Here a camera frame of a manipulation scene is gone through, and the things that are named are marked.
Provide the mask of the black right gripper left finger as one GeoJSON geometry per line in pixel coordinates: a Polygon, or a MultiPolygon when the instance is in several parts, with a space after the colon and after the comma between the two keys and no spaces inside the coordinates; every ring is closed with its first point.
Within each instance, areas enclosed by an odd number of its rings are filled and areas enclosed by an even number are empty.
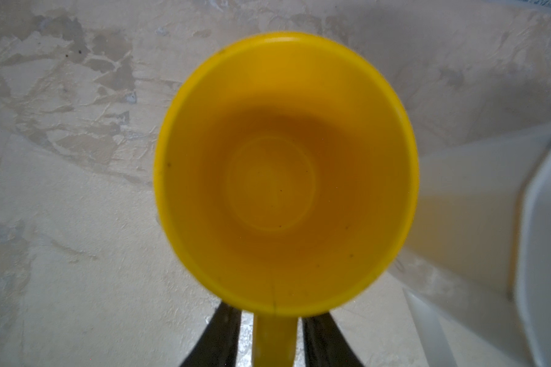
{"type": "Polygon", "coordinates": [[[221,302],[189,355],[186,366],[235,366],[242,311],[221,302]]]}

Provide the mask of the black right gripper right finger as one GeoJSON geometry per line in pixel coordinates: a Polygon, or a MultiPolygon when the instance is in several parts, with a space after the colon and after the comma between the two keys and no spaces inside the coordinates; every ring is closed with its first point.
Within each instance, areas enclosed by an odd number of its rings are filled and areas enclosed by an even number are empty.
{"type": "Polygon", "coordinates": [[[302,318],[302,328],[307,367],[364,366],[330,313],[302,318]]]}

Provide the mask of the yellow ceramic mug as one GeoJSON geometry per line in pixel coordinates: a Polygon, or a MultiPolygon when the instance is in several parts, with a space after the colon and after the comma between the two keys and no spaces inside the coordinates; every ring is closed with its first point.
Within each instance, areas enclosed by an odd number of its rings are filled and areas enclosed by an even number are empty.
{"type": "Polygon", "coordinates": [[[254,315],[252,365],[291,366],[302,318],[359,295],[401,250],[419,160],[376,68],[327,38],[272,32],[221,49],[181,86],[153,183],[182,264],[254,315]]]}

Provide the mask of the white faceted ceramic mug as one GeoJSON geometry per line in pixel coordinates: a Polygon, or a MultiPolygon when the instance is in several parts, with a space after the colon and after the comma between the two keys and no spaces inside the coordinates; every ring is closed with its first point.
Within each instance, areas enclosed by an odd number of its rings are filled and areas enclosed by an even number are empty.
{"type": "Polygon", "coordinates": [[[551,122],[424,156],[390,274],[431,366],[455,365],[440,317],[551,366],[551,122]]]}

